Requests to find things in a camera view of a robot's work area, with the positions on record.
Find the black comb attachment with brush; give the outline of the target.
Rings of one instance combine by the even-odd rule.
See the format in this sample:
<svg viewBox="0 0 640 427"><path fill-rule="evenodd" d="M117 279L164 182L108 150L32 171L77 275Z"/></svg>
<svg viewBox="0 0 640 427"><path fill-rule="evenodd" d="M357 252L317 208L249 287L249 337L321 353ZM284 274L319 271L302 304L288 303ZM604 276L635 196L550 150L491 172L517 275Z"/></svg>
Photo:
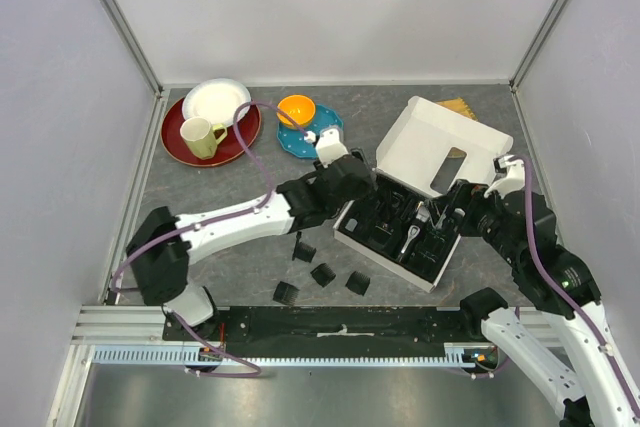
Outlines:
<svg viewBox="0 0 640 427"><path fill-rule="evenodd" d="M311 263L316 255L317 249L302 241L302 233L297 232L295 237L295 245L292 252L293 260L300 260L305 263Z"/></svg>

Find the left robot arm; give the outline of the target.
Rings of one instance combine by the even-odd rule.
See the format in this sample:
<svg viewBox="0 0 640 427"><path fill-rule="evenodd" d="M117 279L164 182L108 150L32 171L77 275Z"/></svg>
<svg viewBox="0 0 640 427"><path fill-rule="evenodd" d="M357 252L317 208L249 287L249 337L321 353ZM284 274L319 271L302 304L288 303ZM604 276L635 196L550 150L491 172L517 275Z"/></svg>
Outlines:
<svg viewBox="0 0 640 427"><path fill-rule="evenodd" d="M193 264L255 239L318 227L374 189L372 170L353 149L326 166L317 161L312 172L241 204L183 215L158 207L129 241L125 265L145 306L176 313L190 334L208 340L220 318L208 290L189 279Z"/></svg>

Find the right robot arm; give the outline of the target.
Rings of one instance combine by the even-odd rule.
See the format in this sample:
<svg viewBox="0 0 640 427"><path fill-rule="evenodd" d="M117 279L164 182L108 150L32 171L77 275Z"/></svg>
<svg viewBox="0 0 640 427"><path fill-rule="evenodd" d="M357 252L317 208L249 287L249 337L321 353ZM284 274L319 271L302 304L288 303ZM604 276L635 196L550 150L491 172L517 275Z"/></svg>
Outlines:
<svg viewBox="0 0 640 427"><path fill-rule="evenodd" d="M588 266L559 244L556 216L527 180L457 181L431 200L437 223L478 237L510 266L518 290L542 314L569 358L563 364L484 288L462 300L458 328L496 345L545 396L562 426L636 426L639 387L609 327Z"/></svg>

